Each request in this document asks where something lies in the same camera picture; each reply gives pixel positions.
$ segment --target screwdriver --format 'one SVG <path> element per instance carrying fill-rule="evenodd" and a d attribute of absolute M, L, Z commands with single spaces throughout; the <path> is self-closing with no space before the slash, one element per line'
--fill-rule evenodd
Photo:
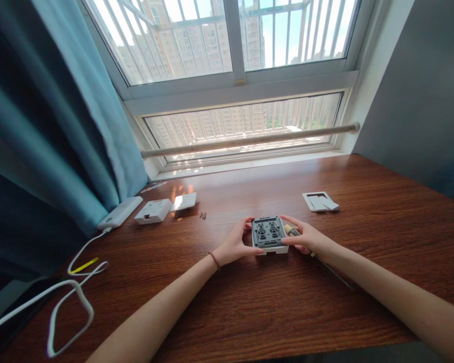
<path fill-rule="evenodd" d="M 284 230 L 286 231 L 286 235 L 291 236 L 291 237 L 300 235 L 299 232 L 294 227 L 291 227 L 289 224 L 286 224 L 284 226 Z M 319 259 L 321 261 L 321 263 L 323 265 L 325 265 L 337 278 L 339 278 L 346 286 L 348 286 L 351 290 L 353 290 L 353 288 L 350 285 L 348 285 L 348 283 L 345 280 L 343 280 L 336 272 L 334 272 L 331 269 L 331 267 L 329 267 L 327 264 L 325 264 L 325 262 L 322 259 L 320 259 L 320 257 L 316 253 L 314 253 L 313 251 L 309 251 L 309 255 L 311 257 L 316 257 L 317 259 Z"/>

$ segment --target window sill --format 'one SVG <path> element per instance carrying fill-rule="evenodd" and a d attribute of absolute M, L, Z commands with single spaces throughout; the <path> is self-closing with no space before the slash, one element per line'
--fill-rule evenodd
<path fill-rule="evenodd" d="M 233 162 L 233 163 L 228 163 L 228 164 L 223 164 L 223 165 L 210 165 L 210 166 L 200 166 L 200 167 L 186 168 L 186 169 L 180 169 L 180 170 L 163 171 L 163 172 L 158 173 L 155 176 L 152 176 L 151 174 L 148 174 L 148 176 L 150 177 L 150 180 L 152 182 L 156 182 L 156 181 L 160 181 L 160 180 L 176 179 L 176 178 L 181 178 L 181 177 L 186 177 L 186 176 L 211 174 L 211 173 L 216 173 L 216 172 L 221 172 L 221 171 L 229 171 L 229 170 L 237 170 L 237 169 L 247 169 L 247 168 L 257 167 L 257 166 L 284 164 L 284 163 L 294 162 L 294 161 L 320 159 L 320 158 L 325 158 L 325 157 L 330 157 L 330 156 L 339 156 L 339 155 L 346 155 L 346 154 L 347 153 L 340 151 L 340 150 L 332 150 L 332 151 L 323 151 L 323 152 L 317 152 L 317 153 L 305 153 L 305 154 L 299 154 L 299 155 L 273 157 L 273 158 L 261 159 L 261 160 Z"/>

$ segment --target bracelet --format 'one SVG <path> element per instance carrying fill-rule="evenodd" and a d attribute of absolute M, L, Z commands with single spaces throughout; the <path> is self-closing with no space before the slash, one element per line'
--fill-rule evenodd
<path fill-rule="evenodd" d="M 212 256 L 213 261 L 214 261 L 215 264 L 217 265 L 217 269 L 220 271 L 220 265 L 218 264 L 217 259 L 216 259 L 215 256 L 213 255 L 213 252 L 210 252 L 210 251 L 209 251 L 208 254 Z"/>

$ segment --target forearm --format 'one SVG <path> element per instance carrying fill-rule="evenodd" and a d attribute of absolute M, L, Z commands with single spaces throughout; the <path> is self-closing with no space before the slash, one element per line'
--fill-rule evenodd
<path fill-rule="evenodd" d="M 444 359 L 454 361 L 454 306 L 340 247 L 328 262 L 346 273 Z"/>
<path fill-rule="evenodd" d="M 217 270 L 206 256 L 122 323 L 88 362 L 150 361 L 183 311 Z"/>

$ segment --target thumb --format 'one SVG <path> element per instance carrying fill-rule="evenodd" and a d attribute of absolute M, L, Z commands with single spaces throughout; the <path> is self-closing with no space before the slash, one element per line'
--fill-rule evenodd
<path fill-rule="evenodd" d="M 248 251 L 246 253 L 247 256 L 257 256 L 257 255 L 262 255 L 264 253 L 263 249 L 257 248 L 257 247 L 248 247 Z"/>
<path fill-rule="evenodd" d="M 303 237 L 302 236 L 295 236 L 295 237 L 286 237 L 282 238 L 281 242 L 285 245 L 303 245 Z"/>

